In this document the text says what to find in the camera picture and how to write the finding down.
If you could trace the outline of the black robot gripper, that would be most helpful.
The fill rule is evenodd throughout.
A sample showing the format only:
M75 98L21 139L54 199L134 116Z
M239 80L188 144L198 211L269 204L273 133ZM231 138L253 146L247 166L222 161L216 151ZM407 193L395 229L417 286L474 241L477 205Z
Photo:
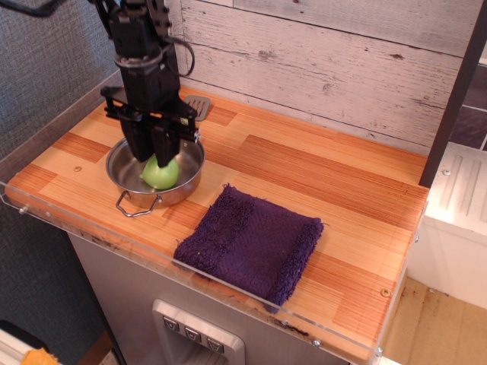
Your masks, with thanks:
M156 156L166 167L180 152L180 140L196 142L196 111L180 99L180 75L173 62L117 56L123 86L104 87L105 112L121 123L134 158Z

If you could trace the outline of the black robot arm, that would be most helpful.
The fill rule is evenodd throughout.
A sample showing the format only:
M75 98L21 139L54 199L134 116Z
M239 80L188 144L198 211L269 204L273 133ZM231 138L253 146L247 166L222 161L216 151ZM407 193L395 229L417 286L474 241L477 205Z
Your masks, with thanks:
M196 143L197 112L180 98L176 47L188 43L170 35L163 1L96 1L113 41L123 85L104 87L105 111L119 120L132 155L140 162L156 157L165 167L182 140Z

